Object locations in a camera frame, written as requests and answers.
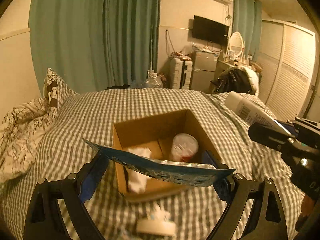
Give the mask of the white tube with barcode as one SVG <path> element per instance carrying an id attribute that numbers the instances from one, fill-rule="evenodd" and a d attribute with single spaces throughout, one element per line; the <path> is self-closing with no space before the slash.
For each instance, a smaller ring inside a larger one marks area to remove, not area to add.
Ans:
<path id="1" fill-rule="evenodd" d="M 279 121 L 262 111 L 255 103 L 246 99 L 240 93 L 231 91 L 225 100 L 225 106 L 234 111 L 249 125 L 257 122 L 269 128 L 282 131 L 285 134 L 291 134 Z"/>

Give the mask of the blue foil snack packet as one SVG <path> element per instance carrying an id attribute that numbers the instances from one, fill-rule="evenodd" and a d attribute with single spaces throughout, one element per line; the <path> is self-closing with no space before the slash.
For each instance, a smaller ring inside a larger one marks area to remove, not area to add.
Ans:
<path id="1" fill-rule="evenodd" d="M 175 184 L 208 187 L 235 172 L 234 168 L 215 168 L 211 164 L 150 159 L 127 151 L 101 146 L 86 139 L 84 142 L 93 150 L 125 168 L 139 169 L 141 173 L 150 178 Z"/>

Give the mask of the white bear figurine toy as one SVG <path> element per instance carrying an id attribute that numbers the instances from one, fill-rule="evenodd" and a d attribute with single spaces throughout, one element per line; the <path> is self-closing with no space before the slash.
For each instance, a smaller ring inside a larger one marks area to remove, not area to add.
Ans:
<path id="1" fill-rule="evenodd" d="M 136 231 L 150 235 L 174 237 L 176 224 L 171 220 L 169 211 L 155 204 L 145 218 L 138 220 Z"/>

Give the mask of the black and white jacket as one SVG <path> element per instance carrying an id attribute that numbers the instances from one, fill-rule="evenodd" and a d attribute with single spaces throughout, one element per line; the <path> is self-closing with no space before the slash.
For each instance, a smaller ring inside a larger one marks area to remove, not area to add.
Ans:
<path id="1" fill-rule="evenodd" d="M 212 93 L 237 92 L 258 96 L 259 75 L 244 66 L 230 67 L 223 71 L 218 78 L 211 81 Z"/>

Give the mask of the vanity desk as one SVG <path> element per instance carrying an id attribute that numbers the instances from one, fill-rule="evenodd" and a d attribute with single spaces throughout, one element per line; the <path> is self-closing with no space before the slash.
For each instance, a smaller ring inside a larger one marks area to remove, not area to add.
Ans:
<path id="1" fill-rule="evenodd" d="M 232 68 L 232 69 L 239 69 L 245 73 L 250 73 L 251 72 L 251 69 L 245 67 L 245 66 L 239 66 L 239 65 L 232 65 L 232 64 L 228 64 L 226 62 L 223 62 L 223 61 L 220 61 L 218 60 L 217 63 L 216 63 L 216 68 L 215 68 L 215 73 L 214 73 L 214 77 L 213 77 L 213 80 L 215 81 L 216 79 L 219 78 L 219 76 L 227 71 L 229 68 Z"/>

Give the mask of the white lidded round jar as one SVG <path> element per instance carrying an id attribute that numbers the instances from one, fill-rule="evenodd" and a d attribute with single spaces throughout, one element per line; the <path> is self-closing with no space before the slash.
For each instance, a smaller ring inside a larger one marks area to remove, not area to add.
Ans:
<path id="1" fill-rule="evenodd" d="M 199 144 L 193 136 L 187 133 L 177 134 L 172 141 L 170 160 L 188 163 L 198 149 Z"/>

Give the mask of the brown cardboard box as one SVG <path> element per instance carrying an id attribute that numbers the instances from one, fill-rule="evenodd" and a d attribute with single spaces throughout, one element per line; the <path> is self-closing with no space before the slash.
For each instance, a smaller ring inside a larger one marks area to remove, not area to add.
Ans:
<path id="1" fill-rule="evenodd" d="M 159 115 L 147 116 L 113 125 L 113 148 L 147 147 L 153 159 L 168 160 L 173 138 L 180 133 L 193 136 L 199 143 L 199 150 L 191 159 L 192 163 L 202 163 L 203 152 L 209 150 L 221 160 L 208 134 L 191 110 L 183 109 Z M 176 195 L 190 189 L 190 186 L 150 178 L 144 193 L 130 192 L 127 187 L 126 168 L 116 164 L 118 191 L 125 200 L 131 203 L 147 202 Z"/>

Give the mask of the grey mini fridge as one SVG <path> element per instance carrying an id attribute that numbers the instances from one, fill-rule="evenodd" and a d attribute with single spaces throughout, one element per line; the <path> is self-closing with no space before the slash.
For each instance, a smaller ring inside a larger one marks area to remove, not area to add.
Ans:
<path id="1" fill-rule="evenodd" d="M 202 51 L 192 54 L 193 69 L 191 75 L 190 89 L 208 92 L 210 82 L 214 79 L 217 60 L 215 55 Z"/>

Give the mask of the white louvered wardrobe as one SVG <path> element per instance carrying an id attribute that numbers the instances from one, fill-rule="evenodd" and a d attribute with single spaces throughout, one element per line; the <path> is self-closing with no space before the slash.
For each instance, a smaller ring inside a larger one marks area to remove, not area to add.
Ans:
<path id="1" fill-rule="evenodd" d="M 282 121 L 301 112 L 316 59 L 313 31 L 280 20 L 263 20 L 257 64 L 259 99 Z"/>

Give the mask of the oval vanity mirror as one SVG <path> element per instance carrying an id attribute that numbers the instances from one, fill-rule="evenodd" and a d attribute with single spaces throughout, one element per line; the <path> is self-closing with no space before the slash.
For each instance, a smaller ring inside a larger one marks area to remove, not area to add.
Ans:
<path id="1" fill-rule="evenodd" d="M 233 57 L 240 57 L 243 54 L 244 49 L 244 39 L 239 31 L 235 31 L 228 40 L 227 53 Z"/>

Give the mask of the floral patterned quilt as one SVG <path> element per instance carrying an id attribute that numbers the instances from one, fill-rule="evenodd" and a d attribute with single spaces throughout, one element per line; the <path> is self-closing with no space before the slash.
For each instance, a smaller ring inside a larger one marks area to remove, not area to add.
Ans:
<path id="1" fill-rule="evenodd" d="M 1 123 L 1 186 L 34 165 L 41 139 L 57 116 L 57 99 L 35 98 L 23 103 Z"/>

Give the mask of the white suitcase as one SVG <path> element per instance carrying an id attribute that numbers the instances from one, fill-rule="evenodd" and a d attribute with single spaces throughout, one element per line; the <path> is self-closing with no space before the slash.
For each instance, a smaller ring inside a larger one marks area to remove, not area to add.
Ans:
<path id="1" fill-rule="evenodd" d="M 192 75 L 192 61 L 172 58 L 170 60 L 170 88 L 189 89 Z"/>

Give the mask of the small green curtain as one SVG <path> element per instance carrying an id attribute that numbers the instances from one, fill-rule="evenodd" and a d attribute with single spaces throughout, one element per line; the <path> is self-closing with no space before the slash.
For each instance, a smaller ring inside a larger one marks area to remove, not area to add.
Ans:
<path id="1" fill-rule="evenodd" d="M 259 0 L 233 0 L 232 31 L 238 31 L 245 42 L 244 55 L 256 61 L 259 55 L 262 3 Z"/>

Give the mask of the grey checkered bed cover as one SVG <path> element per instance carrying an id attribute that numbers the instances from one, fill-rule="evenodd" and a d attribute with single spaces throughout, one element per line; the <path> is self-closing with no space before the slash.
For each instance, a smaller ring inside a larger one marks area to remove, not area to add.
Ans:
<path id="1" fill-rule="evenodd" d="M 297 232 L 303 194 L 290 181 L 291 171 L 280 153 L 250 140 L 248 124 L 225 107 L 227 93 L 207 95 L 191 90 L 114 89 L 86 94 L 63 92 L 58 97 L 57 116 L 43 136 L 31 169 L 8 183 L 1 199 L 1 215 L 9 232 L 23 239 L 24 221 L 31 195 L 39 178 L 60 180 L 78 172 L 95 152 L 82 138 L 113 146 L 114 128 L 119 142 L 136 139 L 139 145 L 188 133 L 196 137 L 201 125 L 214 153 L 222 162 L 247 179 L 274 180 L 283 204 L 287 239 Z M 179 194 L 146 203 L 129 203 L 119 192 L 116 165 L 111 161 L 100 185 L 86 207 L 106 239 L 116 239 L 121 228 L 136 231 L 139 218 L 156 203 L 171 213 L 177 226 L 175 239 L 206 239 L 225 208 L 214 188 L 192 187 Z"/>

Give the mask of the clear water jug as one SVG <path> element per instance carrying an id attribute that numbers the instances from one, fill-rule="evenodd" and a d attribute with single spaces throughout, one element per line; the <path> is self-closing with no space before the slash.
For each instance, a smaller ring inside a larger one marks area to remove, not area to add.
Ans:
<path id="1" fill-rule="evenodd" d="M 157 73 L 151 73 L 143 84 L 144 88 L 163 88 L 161 78 Z"/>

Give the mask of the checkered pillow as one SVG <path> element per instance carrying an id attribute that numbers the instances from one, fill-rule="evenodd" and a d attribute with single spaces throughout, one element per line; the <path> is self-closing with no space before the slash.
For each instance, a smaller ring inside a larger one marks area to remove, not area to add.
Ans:
<path id="1" fill-rule="evenodd" d="M 60 75 L 52 68 L 47 68 L 43 84 L 43 96 L 48 100 L 50 107 L 60 108 L 67 99 L 76 94 Z"/>

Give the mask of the large green curtain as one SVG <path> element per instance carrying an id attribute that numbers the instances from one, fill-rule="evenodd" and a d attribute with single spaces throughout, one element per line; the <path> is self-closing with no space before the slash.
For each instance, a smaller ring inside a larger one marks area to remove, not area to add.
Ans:
<path id="1" fill-rule="evenodd" d="M 159 6 L 160 0 L 31 0 L 38 85 L 48 68 L 78 93 L 145 80 L 157 69 Z"/>

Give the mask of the black wall television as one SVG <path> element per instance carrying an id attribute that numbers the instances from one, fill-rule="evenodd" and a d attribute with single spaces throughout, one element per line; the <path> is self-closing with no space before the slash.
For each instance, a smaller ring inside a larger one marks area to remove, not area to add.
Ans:
<path id="1" fill-rule="evenodd" d="M 222 23 L 194 16 L 191 31 L 192 38 L 225 46 L 228 42 L 229 26 Z"/>

